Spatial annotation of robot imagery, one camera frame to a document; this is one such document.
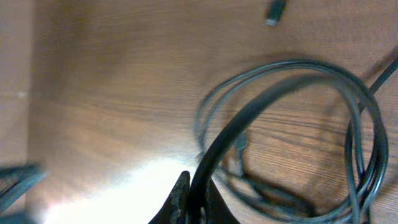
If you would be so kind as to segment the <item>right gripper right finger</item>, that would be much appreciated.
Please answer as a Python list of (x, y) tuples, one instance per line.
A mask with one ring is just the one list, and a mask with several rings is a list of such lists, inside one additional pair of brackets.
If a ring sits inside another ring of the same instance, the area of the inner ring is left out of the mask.
[(212, 179), (206, 189), (204, 211), (207, 224), (239, 224)]

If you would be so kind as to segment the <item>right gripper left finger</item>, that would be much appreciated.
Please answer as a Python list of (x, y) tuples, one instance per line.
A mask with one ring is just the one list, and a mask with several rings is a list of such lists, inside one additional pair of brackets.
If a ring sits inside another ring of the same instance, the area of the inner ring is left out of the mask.
[(185, 224), (189, 190), (190, 173), (183, 171), (163, 206), (149, 224)]

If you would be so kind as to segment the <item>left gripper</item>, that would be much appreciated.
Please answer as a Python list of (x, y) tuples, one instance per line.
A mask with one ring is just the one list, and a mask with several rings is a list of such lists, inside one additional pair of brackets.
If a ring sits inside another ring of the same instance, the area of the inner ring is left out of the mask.
[(46, 176), (38, 164), (1, 166), (1, 213)]

